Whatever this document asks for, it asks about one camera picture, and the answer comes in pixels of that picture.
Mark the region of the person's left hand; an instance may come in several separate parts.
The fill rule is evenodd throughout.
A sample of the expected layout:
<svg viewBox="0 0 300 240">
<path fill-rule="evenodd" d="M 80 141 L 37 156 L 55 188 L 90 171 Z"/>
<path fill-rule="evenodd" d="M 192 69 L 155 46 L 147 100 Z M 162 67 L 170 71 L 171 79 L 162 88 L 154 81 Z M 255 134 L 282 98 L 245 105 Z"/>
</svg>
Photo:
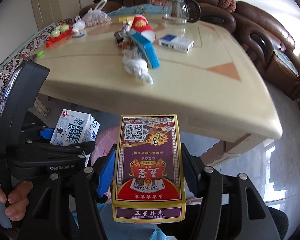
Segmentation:
<svg viewBox="0 0 300 240">
<path fill-rule="evenodd" d="M 0 188 L 0 203 L 9 202 L 9 206 L 5 209 L 7 217 L 12 221 L 20 221 L 24 218 L 26 207 L 29 204 L 27 195 L 33 188 L 31 181 L 20 182 L 8 196 Z"/>
</svg>

